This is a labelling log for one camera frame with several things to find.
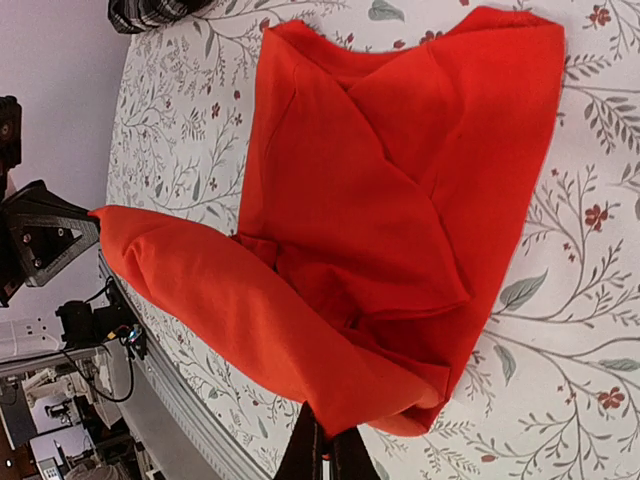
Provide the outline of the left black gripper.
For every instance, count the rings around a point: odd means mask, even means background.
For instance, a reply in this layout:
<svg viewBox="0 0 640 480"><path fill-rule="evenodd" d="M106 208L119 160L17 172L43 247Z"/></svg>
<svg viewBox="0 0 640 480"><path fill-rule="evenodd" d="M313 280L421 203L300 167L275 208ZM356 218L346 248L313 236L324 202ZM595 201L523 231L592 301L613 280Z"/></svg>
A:
<svg viewBox="0 0 640 480"><path fill-rule="evenodd" d="M1 97L1 199L9 171L21 163L22 107ZM23 285L45 286L100 238L100 221L88 210L36 180L1 203L1 306Z"/></svg>

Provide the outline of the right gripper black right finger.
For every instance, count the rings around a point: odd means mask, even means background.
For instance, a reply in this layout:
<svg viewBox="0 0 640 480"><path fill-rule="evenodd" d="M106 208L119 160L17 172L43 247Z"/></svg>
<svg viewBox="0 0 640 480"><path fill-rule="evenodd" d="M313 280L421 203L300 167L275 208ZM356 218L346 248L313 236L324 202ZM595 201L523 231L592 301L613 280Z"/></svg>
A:
<svg viewBox="0 0 640 480"><path fill-rule="evenodd" d="M357 428L332 440L332 478L336 480L379 480L371 457Z"/></svg>

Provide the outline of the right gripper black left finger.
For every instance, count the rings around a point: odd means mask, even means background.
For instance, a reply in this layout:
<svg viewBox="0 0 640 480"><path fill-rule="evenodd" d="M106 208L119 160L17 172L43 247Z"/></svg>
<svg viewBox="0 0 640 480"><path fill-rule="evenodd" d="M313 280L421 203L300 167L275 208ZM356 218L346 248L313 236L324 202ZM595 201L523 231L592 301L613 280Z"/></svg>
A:
<svg viewBox="0 0 640 480"><path fill-rule="evenodd" d="M310 405L304 403L274 479L321 480L324 451L324 430Z"/></svg>

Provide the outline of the black white plaid skirt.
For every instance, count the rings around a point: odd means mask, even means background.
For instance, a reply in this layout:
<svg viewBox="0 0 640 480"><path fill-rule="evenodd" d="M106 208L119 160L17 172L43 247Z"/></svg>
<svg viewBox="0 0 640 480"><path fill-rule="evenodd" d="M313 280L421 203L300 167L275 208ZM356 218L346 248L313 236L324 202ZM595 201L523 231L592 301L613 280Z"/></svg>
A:
<svg viewBox="0 0 640 480"><path fill-rule="evenodd" d="M139 34L172 24L208 5L207 0L109 0L107 17L120 34Z"/></svg>

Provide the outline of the red garment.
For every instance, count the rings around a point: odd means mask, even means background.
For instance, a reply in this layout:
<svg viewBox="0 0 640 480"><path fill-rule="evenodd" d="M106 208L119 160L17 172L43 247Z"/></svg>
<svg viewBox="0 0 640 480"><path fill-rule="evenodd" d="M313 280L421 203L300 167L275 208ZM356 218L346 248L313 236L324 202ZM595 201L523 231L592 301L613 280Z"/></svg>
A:
<svg viewBox="0 0 640 480"><path fill-rule="evenodd" d="M561 25L489 7L400 52L270 28L236 233L107 206L104 256L328 436L422 435L519 242L564 55Z"/></svg>

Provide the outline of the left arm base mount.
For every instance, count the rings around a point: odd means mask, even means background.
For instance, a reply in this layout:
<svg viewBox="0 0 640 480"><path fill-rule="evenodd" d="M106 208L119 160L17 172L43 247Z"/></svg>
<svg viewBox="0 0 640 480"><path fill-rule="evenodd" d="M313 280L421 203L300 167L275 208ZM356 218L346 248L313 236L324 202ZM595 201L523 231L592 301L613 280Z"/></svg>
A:
<svg viewBox="0 0 640 480"><path fill-rule="evenodd" d="M70 349L97 347L118 340L132 357L144 360L147 335L132 308L109 276L104 287L88 300L70 300L55 311L61 321L61 339Z"/></svg>

